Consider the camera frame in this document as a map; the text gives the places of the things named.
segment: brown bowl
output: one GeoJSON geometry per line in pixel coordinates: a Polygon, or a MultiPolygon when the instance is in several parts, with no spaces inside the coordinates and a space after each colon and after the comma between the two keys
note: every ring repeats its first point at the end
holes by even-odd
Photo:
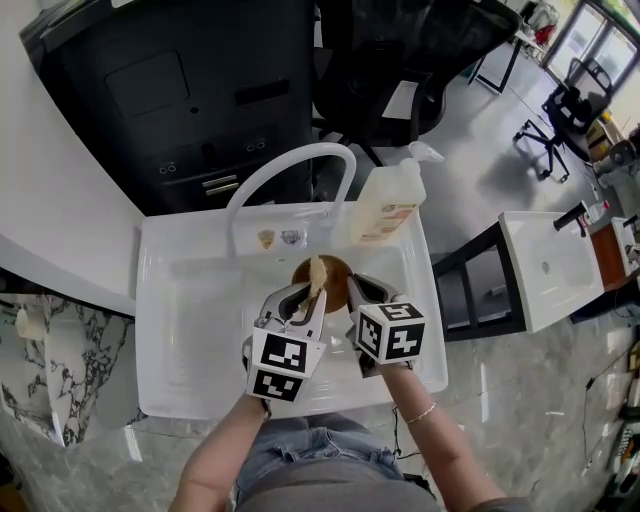
{"type": "MultiPolygon", "coordinates": [[[[321,254],[320,258],[327,267],[327,282],[324,289],[327,292],[327,304],[324,308],[325,313],[333,313],[344,307],[349,297],[347,288],[347,276],[351,273],[349,265],[340,258],[321,254]]],[[[291,284],[306,283],[311,280],[309,277],[309,260],[304,260],[291,278],[291,284]]]]}

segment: chair backrest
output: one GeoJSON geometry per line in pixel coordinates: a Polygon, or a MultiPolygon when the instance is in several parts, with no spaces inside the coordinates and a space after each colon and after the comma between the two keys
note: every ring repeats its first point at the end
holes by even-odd
{"type": "Polygon", "coordinates": [[[580,92],[580,98],[589,102],[595,114],[594,119],[611,103],[611,78],[595,59],[587,59],[584,62],[576,58],[571,59],[565,84],[575,87],[580,92]]]}
{"type": "Polygon", "coordinates": [[[342,133],[355,137],[375,128],[400,80],[428,89],[421,101],[442,101],[457,74],[507,41],[521,23],[499,0],[317,3],[323,44],[333,55],[314,102],[336,131],[343,126],[342,133]]]}
{"type": "Polygon", "coordinates": [[[613,87],[607,72],[594,59],[584,62],[571,59],[564,84],[551,94],[543,108],[553,123],[555,116],[563,116],[578,133],[586,133],[611,103],[613,87]]]}

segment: wire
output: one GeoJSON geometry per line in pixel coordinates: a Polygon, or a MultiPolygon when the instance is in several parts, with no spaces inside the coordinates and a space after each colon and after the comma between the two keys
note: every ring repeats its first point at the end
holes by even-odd
{"type": "Polygon", "coordinates": [[[602,442],[602,439],[604,439],[604,436],[606,435],[606,434],[603,434],[603,435],[600,436],[600,439],[598,439],[598,441],[594,445],[593,449],[591,450],[591,455],[589,455],[587,453],[587,427],[586,427],[586,424],[587,424],[587,401],[589,400],[589,391],[591,390],[591,388],[595,384],[596,380],[598,380],[600,377],[602,377],[602,375],[607,370],[609,370],[614,364],[616,364],[618,361],[620,361],[620,359],[622,359],[624,356],[627,356],[627,355],[629,355],[631,353],[633,348],[636,346],[636,343],[637,342],[634,341],[628,349],[626,349],[624,352],[619,354],[613,361],[611,361],[604,370],[602,370],[600,373],[598,373],[595,377],[591,377],[589,379],[589,382],[587,382],[587,385],[585,386],[585,389],[584,389],[584,408],[583,408],[583,411],[582,411],[582,444],[583,444],[583,447],[584,447],[584,460],[587,462],[587,468],[589,468],[591,466],[591,464],[593,463],[593,454],[595,453],[596,449],[598,448],[598,446],[602,442]]]}
{"type": "Polygon", "coordinates": [[[402,450],[400,449],[400,445],[398,444],[398,407],[396,406],[391,409],[391,412],[393,413],[393,456],[395,457],[397,455],[399,457],[400,455],[402,455],[402,450]]]}
{"type": "Polygon", "coordinates": [[[618,288],[616,290],[615,295],[613,296],[613,312],[618,315],[620,318],[624,318],[624,319],[629,319],[629,318],[636,318],[638,315],[634,315],[633,313],[631,313],[631,310],[629,309],[629,306],[627,306],[627,316],[623,316],[620,313],[618,313],[618,292],[621,290],[622,288],[618,288]]]}
{"type": "Polygon", "coordinates": [[[391,409],[393,412],[393,438],[394,438],[394,447],[393,447],[393,456],[396,460],[404,460],[409,457],[415,457],[416,455],[420,455],[419,451],[412,452],[408,455],[402,455],[402,450],[400,449],[400,444],[398,443],[398,407],[394,407],[391,409]]]}

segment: gray floor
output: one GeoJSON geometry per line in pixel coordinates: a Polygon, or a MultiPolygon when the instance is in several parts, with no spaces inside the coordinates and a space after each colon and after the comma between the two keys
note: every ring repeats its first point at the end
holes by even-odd
{"type": "MultiPolygon", "coordinates": [[[[509,51],[501,48],[491,55],[483,73],[501,75],[509,51]]],[[[511,141],[527,118],[537,118],[552,88],[551,80],[522,58],[502,96],[480,83],[467,87],[460,79],[451,84],[443,121],[424,137],[446,157],[424,173],[427,201],[420,214],[435,257],[479,234],[504,210],[567,210],[582,199],[595,201],[591,178],[570,154],[567,183],[541,182],[532,162],[542,148],[524,140],[516,147],[511,141]]],[[[405,154],[380,152],[390,163],[405,154]]],[[[358,152],[360,186],[370,168],[358,152]]],[[[623,363],[598,379],[589,393],[586,449],[585,385],[630,341],[631,330],[612,314],[579,326],[565,320],[535,335],[450,344],[450,383],[438,399],[506,492],[530,496],[536,510],[586,510],[607,479],[603,468],[627,382],[620,373],[623,363]],[[594,464],[583,474],[591,457],[594,464]]],[[[389,406],[349,414],[393,445],[389,406]]],[[[33,510],[159,511],[167,509],[185,461],[212,427],[149,418],[65,451],[0,413],[0,449],[20,470],[33,510]]],[[[402,424],[400,446],[405,453],[415,448],[402,424]]],[[[426,471],[419,457],[401,461],[401,467],[426,471]]]]}

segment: drawer handle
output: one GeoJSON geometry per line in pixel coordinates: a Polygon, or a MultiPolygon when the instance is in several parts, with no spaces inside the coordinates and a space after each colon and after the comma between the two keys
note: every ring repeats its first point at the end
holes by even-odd
{"type": "Polygon", "coordinates": [[[225,176],[224,178],[218,178],[215,180],[209,180],[209,181],[203,181],[202,182],[202,186],[204,188],[209,188],[209,187],[213,187],[215,185],[222,185],[223,183],[227,183],[229,181],[233,181],[233,180],[237,180],[238,177],[235,174],[232,174],[230,176],[225,176]]]}
{"type": "Polygon", "coordinates": [[[204,193],[208,196],[215,196],[216,194],[222,194],[222,192],[227,192],[228,190],[235,190],[240,185],[238,183],[229,183],[228,185],[222,185],[218,188],[210,188],[209,190],[205,190],[204,193]]]}

